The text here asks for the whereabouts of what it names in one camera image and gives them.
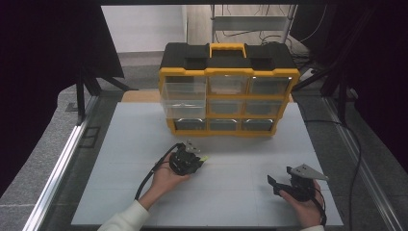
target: hand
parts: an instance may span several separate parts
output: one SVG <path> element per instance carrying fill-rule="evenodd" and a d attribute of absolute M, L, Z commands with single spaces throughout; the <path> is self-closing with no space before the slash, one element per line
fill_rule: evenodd
<path fill-rule="evenodd" d="M 173 172 L 168 164 L 170 155 L 154 172 L 153 182 L 150 189 L 139 199 L 139 203 L 148 210 L 162 195 L 172 191 L 181 182 L 190 179 L 189 175 L 180 176 Z"/>
<path fill-rule="evenodd" d="M 314 183 L 315 188 L 320 191 L 320 185 L 318 182 L 314 180 Z M 299 220 L 302 228 L 320 225 L 320 211 L 312 200 L 299 202 L 287 192 L 280 191 L 279 193 L 286 201 L 288 201 L 289 204 L 292 205 L 296 211 L 297 219 Z M 316 193 L 316 200 L 320 203 L 320 205 L 322 205 L 323 200 L 318 192 Z"/>

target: white sleeve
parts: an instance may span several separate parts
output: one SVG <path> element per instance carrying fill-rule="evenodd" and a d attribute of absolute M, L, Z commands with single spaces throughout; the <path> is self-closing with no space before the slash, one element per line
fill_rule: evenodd
<path fill-rule="evenodd" d="M 98 231 L 139 231 L 149 218 L 149 213 L 137 200 L 125 211 L 108 219 Z"/>
<path fill-rule="evenodd" d="M 317 226 L 313 226 L 313 227 L 310 227 L 310 228 L 302 229 L 300 231 L 324 231 L 324 227 L 323 227 L 323 225 L 317 225 Z"/>

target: white table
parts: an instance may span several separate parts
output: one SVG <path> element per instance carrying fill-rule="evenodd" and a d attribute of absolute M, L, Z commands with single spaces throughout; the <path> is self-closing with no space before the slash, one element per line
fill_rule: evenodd
<path fill-rule="evenodd" d="M 295 103 L 272 138 L 175 137 L 159 103 L 118 103 L 72 224 L 101 224 L 133 201 L 140 182 L 175 143 L 191 140 L 210 159 L 151 209 L 154 227 L 297 226 L 292 207 L 274 195 L 267 175 L 290 184 L 286 166 L 319 160 Z M 327 183 L 327 225 L 343 225 Z"/>

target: white wall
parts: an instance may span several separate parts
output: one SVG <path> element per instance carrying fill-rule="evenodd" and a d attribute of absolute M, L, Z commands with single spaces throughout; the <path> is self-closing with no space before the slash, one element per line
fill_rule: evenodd
<path fill-rule="evenodd" d="M 164 51 L 186 41 L 185 6 L 104 6 L 117 53 Z"/>

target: yellow storage organizer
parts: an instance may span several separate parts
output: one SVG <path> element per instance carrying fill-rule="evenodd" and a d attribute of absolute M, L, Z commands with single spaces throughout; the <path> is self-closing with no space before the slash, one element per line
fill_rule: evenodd
<path fill-rule="evenodd" d="M 159 91 L 174 135 L 273 136 L 299 79 L 285 44 L 169 43 Z"/>

